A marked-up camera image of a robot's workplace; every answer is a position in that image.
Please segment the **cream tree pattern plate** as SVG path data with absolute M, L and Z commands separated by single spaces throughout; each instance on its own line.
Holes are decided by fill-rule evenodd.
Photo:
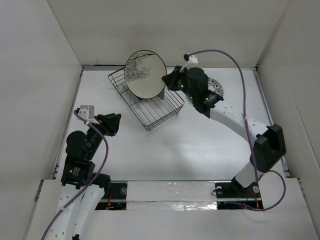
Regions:
M 124 79 L 128 89 L 140 99 L 152 99 L 165 88 L 162 77 L 167 68 L 162 58 L 151 50 L 138 50 L 126 61 Z

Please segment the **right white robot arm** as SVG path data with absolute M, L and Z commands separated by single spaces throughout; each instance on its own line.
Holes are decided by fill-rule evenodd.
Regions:
M 247 118 L 234 109 L 209 88 L 209 77 L 201 68 L 183 69 L 178 65 L 161 79 L 170 91 L 182 91 L 188 96 L 199 113 L 223 124 L 249 143 L 253 151 L 249 162 L 232 178 L 228 187 L 235 196 L 246 194 L 249 187 L 286 154 L 283 129 L 278 124 L 269 126 Z

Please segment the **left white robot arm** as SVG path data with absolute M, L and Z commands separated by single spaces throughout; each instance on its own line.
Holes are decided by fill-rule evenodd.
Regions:
M 99 201 L 111 194 L 111 177 L 95 170 L 92 159 L 107 137 L 114 137 L 121 114 L 98 114 L 89 118 L 77 108 L 73 114 L 88 126 L 87 132 L 73 131 L 66 139 L 66 159 L 55 216 L 46 227 L 43 240 L 80 240 Z

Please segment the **light green rectangular plate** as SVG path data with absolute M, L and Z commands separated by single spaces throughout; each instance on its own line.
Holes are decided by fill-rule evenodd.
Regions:
M 165 99 L 165 89 L 163 89 L 163 90 L 160 92 L 160 94 L 158 95 L 158 98 L 159 98 L 160 100 L 164 100 L 164 99 Z

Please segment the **blue floral round plate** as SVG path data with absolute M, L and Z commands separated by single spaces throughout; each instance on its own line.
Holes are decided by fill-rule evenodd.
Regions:
M 224 96 L 224 89 L 222 87 L 222 85 L 215 79 L 209 77 L 208 78 L 208 89 L 212 92 L 214 92 L 215 94 L 219 95 L 220 97 Z

